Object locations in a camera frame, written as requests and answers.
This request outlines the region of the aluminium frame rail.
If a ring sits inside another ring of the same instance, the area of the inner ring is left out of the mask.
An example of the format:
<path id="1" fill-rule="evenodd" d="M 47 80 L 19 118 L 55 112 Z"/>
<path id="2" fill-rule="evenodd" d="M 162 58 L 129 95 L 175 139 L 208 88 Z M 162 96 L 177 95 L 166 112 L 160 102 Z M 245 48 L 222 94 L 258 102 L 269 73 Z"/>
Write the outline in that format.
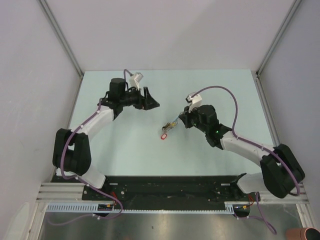
<path id="1" fill-rule="evenodd" d="M 47 182 L 42 183 L 36 197 L 37 202 L 76 203 L 82 201 L 83 183 Z"/>

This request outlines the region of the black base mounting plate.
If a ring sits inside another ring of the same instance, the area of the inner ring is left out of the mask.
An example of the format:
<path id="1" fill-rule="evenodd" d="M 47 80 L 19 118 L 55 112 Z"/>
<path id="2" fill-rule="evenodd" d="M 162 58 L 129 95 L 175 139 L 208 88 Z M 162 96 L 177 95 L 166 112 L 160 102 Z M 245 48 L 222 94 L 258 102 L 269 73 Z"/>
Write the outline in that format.
<path id="1" fill-rule="evenodd" d="M 248 195 L 234 175 L 222 176 L 108 176 L 101 191 L 119 200 L 135 196 L 204 197 L 215 202 L 246 201 Z"/>

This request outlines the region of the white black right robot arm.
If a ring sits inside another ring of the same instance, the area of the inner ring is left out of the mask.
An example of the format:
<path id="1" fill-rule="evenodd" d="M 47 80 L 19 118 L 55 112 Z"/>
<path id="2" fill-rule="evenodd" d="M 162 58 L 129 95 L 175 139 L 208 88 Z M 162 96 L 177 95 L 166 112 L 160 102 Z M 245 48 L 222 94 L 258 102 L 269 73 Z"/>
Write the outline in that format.
<path id="1" fill-rule="evenodd" d="M 238 154 L 261 168 L 259 173 L 242 173 L 232 182 L 230 194 L 237 201 L 242 201 L 249 193 L 262 191 L 283 199 L 293 195 L 292 190 L 305 178 L 305 172 L 287 145 L 265 145 L 235 136 L 232 128 L 219 122 L 212 105 L 193 110 L 186 106 L 178 117 L 185 128 L 195 127 L 204 133 L 211 147 Z"/>

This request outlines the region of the metal key organizer with rings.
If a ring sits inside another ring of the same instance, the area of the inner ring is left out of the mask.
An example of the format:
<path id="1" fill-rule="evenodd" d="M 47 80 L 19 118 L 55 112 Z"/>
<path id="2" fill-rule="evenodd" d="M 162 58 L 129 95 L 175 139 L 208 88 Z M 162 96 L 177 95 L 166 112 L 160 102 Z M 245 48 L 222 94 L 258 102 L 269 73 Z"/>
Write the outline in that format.
<path id="1" fill-rule="evenodd" d="M 179 121 L 180 121 L 180 116 L 177 115 L 177 116 L 174 118 L 174 120 L 165 123 L 165 124 L 161 127 L 161 131 L 162 131 L 163 133 L 168 133 L 168 132 L 170 132 L 171 130 L 173 130 L 173 129 L 179 124 Z"/>

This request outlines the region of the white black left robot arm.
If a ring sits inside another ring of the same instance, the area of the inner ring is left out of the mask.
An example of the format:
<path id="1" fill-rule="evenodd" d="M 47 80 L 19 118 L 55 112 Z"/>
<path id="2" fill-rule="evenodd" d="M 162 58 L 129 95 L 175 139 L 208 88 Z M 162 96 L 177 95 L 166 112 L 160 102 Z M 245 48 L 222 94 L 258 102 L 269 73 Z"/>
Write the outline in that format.
<path id="1" fill-rule="evenodd" d="M 130 106 L 148 111 L 160 104 L 146 86 L 139 88 L 136 80 L 127 83 L 123 78 L 113 78 L 109 90 L 99 99 L 97 109 L 89 118 L 74 129 L 61 128 L 55 135 L 53 165 L 60 169 L 64 179 L 76 178 L 93 188 L 93 194 L 100 200 L 110 196 L 111 187 L 108 178 L 92 164 L 90 141 Z"/>

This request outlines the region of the pink cylindrical object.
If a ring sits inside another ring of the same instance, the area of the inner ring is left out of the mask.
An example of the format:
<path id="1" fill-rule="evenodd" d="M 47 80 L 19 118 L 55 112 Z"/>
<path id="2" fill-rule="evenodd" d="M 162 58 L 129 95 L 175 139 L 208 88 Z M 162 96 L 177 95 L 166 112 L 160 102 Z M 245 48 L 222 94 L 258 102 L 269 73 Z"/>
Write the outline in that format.
<path id="1" fill-rule="evenodd" d="M 313 227 L 290 228 L 285 232 L 286 240 L 320 240 L 320 231 Z"/>

